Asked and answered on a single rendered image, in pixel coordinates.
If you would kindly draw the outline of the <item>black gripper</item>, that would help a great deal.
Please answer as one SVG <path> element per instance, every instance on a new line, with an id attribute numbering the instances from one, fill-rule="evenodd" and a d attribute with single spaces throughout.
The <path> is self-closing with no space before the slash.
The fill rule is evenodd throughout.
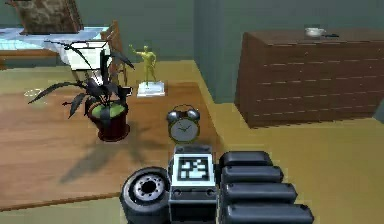
<path id="1" fill-rule="evenodd" d="M 168 224 L 170 181 L 167 170 L 146 167 L 134 172 L 119 196 L 127 224 Z"/>

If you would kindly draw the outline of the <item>bed with pale blue cover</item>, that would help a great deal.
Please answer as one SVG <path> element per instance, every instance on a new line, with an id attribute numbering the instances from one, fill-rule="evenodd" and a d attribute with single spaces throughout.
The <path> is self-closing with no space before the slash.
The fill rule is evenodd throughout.
<path id="1" fill-rule="evenodd" d="M 100 35 L 106 30 L 106 27 L 85 27 L 76 34 L 21 35 L 21 28 L 1 28 L 0 58 L 43 57 L 57 53 L 61 61 L 69 65 L 65 47 L 70 48 L 71 43 L 79 41 L 106 41 Z"/>

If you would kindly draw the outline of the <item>green alarm clock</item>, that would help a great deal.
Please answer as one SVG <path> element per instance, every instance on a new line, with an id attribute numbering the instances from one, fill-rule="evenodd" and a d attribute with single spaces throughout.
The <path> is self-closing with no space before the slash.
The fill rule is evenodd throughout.
<path id="1" fill-rule="evenodd" d="M 167 113 L 168 135 L 176 144 L 191 144 L 200 135 L 200 112 L 190 104 L 176 105 Z"/>

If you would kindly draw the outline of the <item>dark plant in red pot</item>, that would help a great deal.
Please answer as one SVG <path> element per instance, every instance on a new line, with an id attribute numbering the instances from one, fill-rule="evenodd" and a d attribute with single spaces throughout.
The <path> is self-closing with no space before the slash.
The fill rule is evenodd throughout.
<path id="1" fill-rule="evenodd" d="M 122 53 L 113 52 L 110 54 L 101 53 L 101 68 L 90 70 L 91 76 L 86 75 L 84 80 L 76 82 L 55 83 L 40 91 L 29 104 L 40 100 L 51 92 L 74 86 L 83 90 L 77 94 L 71 102 L 64 102 L 63 106 L 69 105 L 69 117 L 72 117 L 81 104 L 84 104 L 84 115 L 87 116 L 98 128 L 98 137 L 105 142 L 117 142 L 124 139 L 130 127 L 127 124 L 129 111 L 126 98 L 132 94 L 131 87 L 122 87 L 111 81 L 109 65 L 113 59 L 119 59 L 123 64 L 134 69 L 131 61 Z"/>

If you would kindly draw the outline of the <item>yellow-green human statue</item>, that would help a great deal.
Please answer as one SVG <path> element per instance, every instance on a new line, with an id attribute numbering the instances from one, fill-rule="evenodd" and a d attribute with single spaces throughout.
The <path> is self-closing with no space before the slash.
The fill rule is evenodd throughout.
<path id="1" fill-rule="evenodd" d="M 137 97 L 164 96 L 165 84 L 162 81 L 158 81 L 155 76 L 156 54 L 150 51 L 147 45 L 143 46 L 142 51 L 136 50 L 132 45 L 130 45 L 130 49 L 134 54 L 139 55 L 144 63 L 145 79 L 138 85 Z"/>

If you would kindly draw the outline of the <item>brown wooden chair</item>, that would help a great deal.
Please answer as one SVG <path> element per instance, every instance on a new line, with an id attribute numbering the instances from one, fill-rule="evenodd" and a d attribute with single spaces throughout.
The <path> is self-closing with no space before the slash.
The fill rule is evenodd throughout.
<path id="1" fill-rule="evenodd" d="M 113 20 L 108 29 L 106 31 L 102 31 L 100 35 L 102 40 L 106 40 L 108 42 L 110 49 L 113 52 L 122 52 L 123 48 L 120 37 L 120 30 L 116 20 Z M 119 59 L 113 59 L 109 66 L 109 72 L 111 74 L 111 81 L 113 83 L 119 84 L 119 77 L 122 76 L 123 86 L 128 85 L 127 70 L 122 61 Z"/>

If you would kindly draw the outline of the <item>brown chest of drawers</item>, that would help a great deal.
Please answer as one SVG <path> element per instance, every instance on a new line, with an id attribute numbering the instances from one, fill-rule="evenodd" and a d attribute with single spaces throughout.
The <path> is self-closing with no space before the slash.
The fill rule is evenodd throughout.
<path id="1" fill-rule="evenodd" d="M 251 128 L 370 117 L 384 99 L 384 31 L 243 34 L 235 105 Z"/>

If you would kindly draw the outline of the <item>white bowl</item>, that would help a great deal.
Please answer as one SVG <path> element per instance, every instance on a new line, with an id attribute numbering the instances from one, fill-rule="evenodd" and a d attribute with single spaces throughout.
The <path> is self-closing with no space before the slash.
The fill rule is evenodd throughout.
<path id="1" fill-rule="evenodd" d="M 305 35 L 308 37 L 320 37 L 326 33 L 325 29 L 317 27 L 307 27 L 305 29 Z"/>

